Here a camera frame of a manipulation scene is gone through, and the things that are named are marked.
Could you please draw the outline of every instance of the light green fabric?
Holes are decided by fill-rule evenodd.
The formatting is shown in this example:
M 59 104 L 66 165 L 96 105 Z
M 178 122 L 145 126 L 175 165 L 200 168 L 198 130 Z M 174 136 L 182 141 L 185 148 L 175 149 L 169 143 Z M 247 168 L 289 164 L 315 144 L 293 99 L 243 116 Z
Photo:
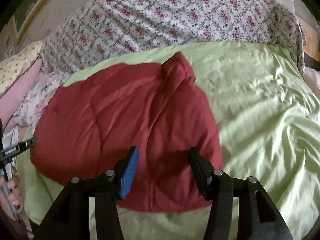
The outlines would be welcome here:
M 301 79 L 286 49 L 232 42 L 159 48 L 106 60 L 75 73 L 65 85 L 120 62 L 163 63 L 177 51 L 189 60 L 196 84 L 208 97 L 219 128 L 224 171 L 241 179 L 256 176 L 294 239 L 301 239 L 320 208 L 320 102 Z M 62 186 L 36 171 L 29 152 L 18 157 L 17 169 L 27 215 L 40 223 Z M 93 201 L 92 236 L 96 234 Z M 209 210 L 155 214 L 118 208 L 127 240 L 202 239 Z M 233 223 L 232 236 L 236 228 Z

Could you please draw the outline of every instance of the silver bolt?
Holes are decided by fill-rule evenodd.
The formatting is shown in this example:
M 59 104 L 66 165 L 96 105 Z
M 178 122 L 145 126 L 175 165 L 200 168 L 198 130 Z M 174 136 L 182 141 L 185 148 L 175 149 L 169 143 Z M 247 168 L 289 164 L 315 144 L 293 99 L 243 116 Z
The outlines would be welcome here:
M 79 181 L 80 181 L 80 179 L 78 177 L 74 177 L 71 180 L 71 182 L 74 183 L 74 184 L 78 183 Z
M 250 176 L 250 177 L 249 177 L 249 181 L 250 181 L 251 183 L 256 183 L 256 182 L 257 182 L 257 179 L 256 179 L 255 177 L 253 177 L 253 176 Z
M 214 170 L 213 172 L 215 175 L 217 176 L 221 176 L 223 174 L 223 171 L 222 170 Z
M 107 170 L 106 171 L 106 175 L 108 176 L 108 177 L 111 177 L 111 176 L 113 176 L 115 174 L 115 171 L 114 170 Z

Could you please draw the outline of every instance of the floral blanket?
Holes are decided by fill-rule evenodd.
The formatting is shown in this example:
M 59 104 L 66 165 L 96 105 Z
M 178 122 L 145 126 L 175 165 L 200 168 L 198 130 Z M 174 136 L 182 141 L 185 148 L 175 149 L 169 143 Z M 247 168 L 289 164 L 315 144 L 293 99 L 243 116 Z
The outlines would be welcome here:
M 279 44 L 303 75 L 303 40 L 296 17 L 274 1 L 92 0 L 45 39 L 42 73 L 14 118 L 34 130 L 70 74 L 125 53 L 203 41 Z

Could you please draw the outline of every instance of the human hand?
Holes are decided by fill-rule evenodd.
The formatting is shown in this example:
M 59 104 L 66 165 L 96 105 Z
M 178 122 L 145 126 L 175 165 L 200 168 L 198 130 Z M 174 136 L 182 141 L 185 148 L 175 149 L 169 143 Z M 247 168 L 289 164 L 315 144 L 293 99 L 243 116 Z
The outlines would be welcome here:
M 23 198 L 21 195 L 21 188 L 18 187 L 19 183 L 20 183 L 20 178 L 18 176 L 16 176 L 17 173 L 17 169 L 15 167 L 11 167 L 11 172 L 12 172 L 12 179 L 10 179 L 7 182 L 7 186 L 9 189 L 12 190 L 12 192 L 8 195 L 8 200 L 10 202 L 10 204 L 13 204 L 15 206 L 20 205 L 20 209 L 18 210 L 21 211 L 23 208 Z M 2 195 L 3 193 L 1 192 L 1 188 L 2 186 L 5 184 L 5 180 L 4 180 L 4 176 L 0 176 L 0 195 Z

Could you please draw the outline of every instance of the red fabric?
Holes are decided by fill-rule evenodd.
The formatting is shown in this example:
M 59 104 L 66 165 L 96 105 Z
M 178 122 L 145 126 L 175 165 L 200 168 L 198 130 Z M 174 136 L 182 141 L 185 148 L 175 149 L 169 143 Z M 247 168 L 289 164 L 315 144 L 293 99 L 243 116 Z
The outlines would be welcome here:
M 210 205 L 199 195 L 188 150 L 197 146 L 223 168 L 219 135 L 205 93 L 182 53 L 163 65 L 117 64 L 59 87 L 41 117 L 31 161 L 65 185 L 112 169 L 130 146 L 139 164 L 129 195 L 117 204 L 138 211 L 187 211 Z

